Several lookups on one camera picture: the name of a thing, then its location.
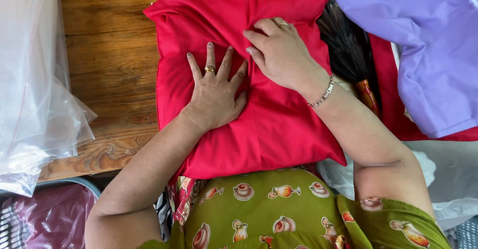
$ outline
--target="wooden table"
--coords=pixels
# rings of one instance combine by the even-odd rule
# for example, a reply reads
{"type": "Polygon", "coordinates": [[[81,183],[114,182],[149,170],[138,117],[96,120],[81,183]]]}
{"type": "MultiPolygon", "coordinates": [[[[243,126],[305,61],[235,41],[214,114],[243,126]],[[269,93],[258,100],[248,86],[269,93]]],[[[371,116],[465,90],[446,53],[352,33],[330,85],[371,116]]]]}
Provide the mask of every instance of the wooden table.
{"type": "Polygon", "coordinates": [[[62,0],[73,94],[98,114],[96,139],[43,167],[40,182],[123,168],[158,132],[156,0],[62,0]]]}

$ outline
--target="orange handle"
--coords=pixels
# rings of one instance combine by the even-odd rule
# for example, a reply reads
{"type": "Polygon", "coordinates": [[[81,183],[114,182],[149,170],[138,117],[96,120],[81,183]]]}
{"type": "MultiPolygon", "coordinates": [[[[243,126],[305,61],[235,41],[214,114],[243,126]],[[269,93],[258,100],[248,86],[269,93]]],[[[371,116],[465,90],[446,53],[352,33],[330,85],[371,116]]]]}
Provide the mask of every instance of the orange handle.
{"type": "Polygon", "coordinates": [[[355,84],[360,91],[360,97],[362,98],[362,103],[368,107],[378,118],[381,119],[381,112],[379,109],[379,104],[373,95],[373,92],[370,90],[368,86],[368,81],[365,79],[364,81],[360,81],[355,84]]]}

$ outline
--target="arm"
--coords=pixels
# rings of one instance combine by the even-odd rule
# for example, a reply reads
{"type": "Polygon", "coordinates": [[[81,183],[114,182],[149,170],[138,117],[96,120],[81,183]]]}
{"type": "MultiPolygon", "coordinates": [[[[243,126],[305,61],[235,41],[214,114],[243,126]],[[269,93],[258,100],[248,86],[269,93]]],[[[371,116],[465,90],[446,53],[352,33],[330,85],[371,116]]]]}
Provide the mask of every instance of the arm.
{"type": "MultiPolygon", "coordinates": [[[[255,27],[266,35],[244,31],[255,46],[248,52],[268,78],[314,103],[325,93],[330,77],[309,55],[294,26],[278,27],[281,21],[258,21],[255,27]]],[[[425,178],[414,154],[365,105],[341,86],[334,86],[327,100],[314,111],[354,160],[358,199],[395,199],[433,216],[425,178]]]]}
{"type": "MultiPolygon", "coordinates": [[[[214,47],[207,49],[206,65],[215,65],[214,47]]],[[[233,49],[223,64],[203,76],[188,53],[193,71],[191,102],[161,132],[156,134],[111,181],[93,206],[86,224],[87,248],[136,248],[147,240],[161,241],[158,217],[152,205],[172,175],[208,130],[236,119],[246,104],[245,94],[235,92],[247,64],[228,81],[233,49]]]]}

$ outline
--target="hand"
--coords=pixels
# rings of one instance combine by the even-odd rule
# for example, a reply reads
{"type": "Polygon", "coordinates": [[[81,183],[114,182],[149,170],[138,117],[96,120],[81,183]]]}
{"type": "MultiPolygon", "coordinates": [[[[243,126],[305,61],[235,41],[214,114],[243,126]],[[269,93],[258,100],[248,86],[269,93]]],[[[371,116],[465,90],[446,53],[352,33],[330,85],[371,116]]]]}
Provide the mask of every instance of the hand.
{"type": "MultiPolygon", "coordinates": [[[[194,91],[191,102],[182,113],[204,131],[219,128],[235,120],[246,105],[245,91],[236,100],[234,95],[246,75],[247,61],[242,63],[231,81],[228,81],[233,54],[234,49],[230,46],[217,74],[208,71],[204,76],[194,56],[191,53],[187,54],[187,60],[193,71],[194,91]]],[[[206,66],[216,67],[212,42],[207,44],[206,66]]]]}
{"type": "Polygon", "coordinates": [[[256,22],[254,27],[266,35],[249,30],[243,32],[255,46],[246,50],[259,69],[279,86],[299,93],[303,89],[315,87],[318,79],[328,82],[328,74],[310,56],[296,28],[292,24],[289,24],[290,28],[278,26],[282,21],[282,18],[273,18],[256,22]]]}

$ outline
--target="green dress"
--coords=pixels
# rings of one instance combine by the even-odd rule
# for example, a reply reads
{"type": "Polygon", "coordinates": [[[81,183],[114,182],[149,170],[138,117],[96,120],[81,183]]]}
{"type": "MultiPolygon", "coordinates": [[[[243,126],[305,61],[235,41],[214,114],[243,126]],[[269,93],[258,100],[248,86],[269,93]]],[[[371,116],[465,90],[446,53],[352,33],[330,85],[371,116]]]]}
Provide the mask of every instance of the green dress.
{"type": "Polygon", "coordinates": [[[288,168],[212,179],[184,227],[141,249],[450,248],[433,218],[395,200],[333,195],[315,175],[288,168]]]}

